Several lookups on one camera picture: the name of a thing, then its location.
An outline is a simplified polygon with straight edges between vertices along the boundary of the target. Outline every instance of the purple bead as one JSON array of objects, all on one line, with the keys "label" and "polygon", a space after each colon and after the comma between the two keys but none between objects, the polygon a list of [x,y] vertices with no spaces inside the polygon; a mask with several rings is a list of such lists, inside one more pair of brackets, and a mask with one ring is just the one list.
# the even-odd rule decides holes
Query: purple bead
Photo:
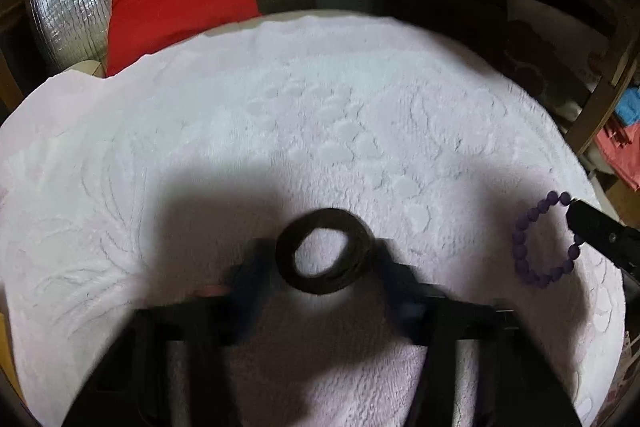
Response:
[{"label": "purple bead", "polygon": [[559,281],[561,277],[562,277],[562,267],[561,266],[556,266],[555,268],[551,269],[551,280],[553,282]]},{"label": "purple bead", "polygon": [[560,203],[564,204],[564,206],[569,206],[569,203],[571,203],[571,194],[568,192],[560,194]]},{"label": "purple bead", "polygon": [[524,245],[513,245],[511,254],[514,259],[524,259],[527,256],[527,247]]},{"label": "purple bead", "polygon": [[532,206],[529,210],[527,210],[527,219],[529,219],[532,223],[535,223],[540,217],[540,211]]},{"label": "purple bead", "polygon": [[548,201],[549,204],[558,203],[558,199],[558,193],[555,190],[552,190],[546,195],[546,201]]},{"label": "purple bead", "polygon": [[568,248],[567,253],[569,254],[569,259],[575,261],[580,257],[580,247],[574,243]]},{"label": "purple bead", "polygon": [[527,230],[529,226],[529,218],[527,216],[520,216],[516,221],[516,228],[520,230]]},{"label": "purple bead", "polygon": [[549,211],[549,202],[546,200],[540,200],[536,205],[540,214],[546,214]]},{"label": "purple bead", "polygon": [[524,245],[527,235],[522,230],[516,230],[511,234],[511,241],[514,245]]},{"label": "purple bead", "polygon": [[538,274],[533,270],[530,270],[529,273],[524,276],[524,282],[527,284],[537,284],[538,283]]},{"label": "purple bead", "polygon": [[526,275],[529,273],[529,263],[527,263],[526,259],[518,259],[514,265],[518,274]]},{"label": "purple bead", "polygon": [[567,259],[566,261],[564,261],[564,263],[562,263],[562,271],[564,273],[571,273],[572,271],[574,271],[574,267],[575,264],[571,259]]},{"label": "purple bead", "polygon": [[551,282],[551,276],[543,273],[538,279],[538,288],[546,288]]}]

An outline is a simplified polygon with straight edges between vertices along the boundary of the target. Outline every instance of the blue cloth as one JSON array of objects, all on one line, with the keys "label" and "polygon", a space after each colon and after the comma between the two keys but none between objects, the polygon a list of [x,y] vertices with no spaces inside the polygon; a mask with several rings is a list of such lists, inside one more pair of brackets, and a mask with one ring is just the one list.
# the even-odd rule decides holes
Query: blue cloth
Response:
[{"label": "blue cloth", "polygon": [[629,87],[616,106],[616,115],[628,127],[640,120],[640,89]]}]

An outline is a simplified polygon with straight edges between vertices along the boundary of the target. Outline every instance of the embossed tablecloth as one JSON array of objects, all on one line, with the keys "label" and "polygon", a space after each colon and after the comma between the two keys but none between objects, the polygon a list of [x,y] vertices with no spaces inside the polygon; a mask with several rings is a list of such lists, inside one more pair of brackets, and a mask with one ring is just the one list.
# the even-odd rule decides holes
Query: embossed tablecloth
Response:
[{"label": "embossed tablecloth", "polygon": [[[114,78],[53,77],[0,129],[0,261],[20,383],[57,426],[130,309],[183,298],[300,212],[340,206],[453,296],[511,301],[585,425],[618,362],[620,273],[583,247],[546,291],[513,274],[515,217],[549,190],[597,204],[545,111],[462,46],[391,20],[293,17],[226,26]],[[555,208],[534,267],[571,242]],[[300,267],[335,258],[310,238]],[[362,280],[330,296],[274,282],[230,350],[247,426],[401,425],[424,350],[389,330]],[[461,343],[456,424],[476,349]]]}]

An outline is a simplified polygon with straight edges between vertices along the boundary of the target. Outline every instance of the purple bead bracelet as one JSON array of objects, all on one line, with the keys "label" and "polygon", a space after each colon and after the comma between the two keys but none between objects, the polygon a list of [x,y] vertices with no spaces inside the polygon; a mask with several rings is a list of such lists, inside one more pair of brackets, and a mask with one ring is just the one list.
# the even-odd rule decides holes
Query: purple bead bracelet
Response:
[{"label": "purple bead bracelet", "polygon": [[530,223],[535,223],[542,214],[548,212],[550,207],[558,203],[563,206],[569,206],[571,195],[568,192],[563,192],[558,196],[558,193],[554,190],[549,192],[544,200],[540,200],[536,206],[532,206],[516,220],[516,230],[511,236],[516,274],[525,283],[534,284],[538,288],[546,288],[550,282],[556,282],[563,275],[571,273],[574,270],[574,261],[580,256],[580,245],[584,243],[580,237],[574,235],[574,243],[567,250],[568,259],[562,263],[562,266],[552,268],[549,273],[539,275],[529,266],[527,247],[525,245],[527,240],[525,231],[529,228]]}]

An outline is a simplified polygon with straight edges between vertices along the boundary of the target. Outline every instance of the dark ring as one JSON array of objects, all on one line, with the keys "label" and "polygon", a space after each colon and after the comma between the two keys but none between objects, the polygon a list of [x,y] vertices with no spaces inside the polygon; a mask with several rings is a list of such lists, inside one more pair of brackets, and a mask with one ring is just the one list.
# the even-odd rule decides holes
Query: dark ring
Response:
[{"label": "dark ring", "polygon": [[[296,269],[296,250],[315,229],[344,232],[347,245],[332,267],[311,277]],[[373,235],[360,218],[340,208],[320,208],[294,220],[276,242],[276,265],[289,285],[302,292],[325,295],[346,288],[367,269]]]}]

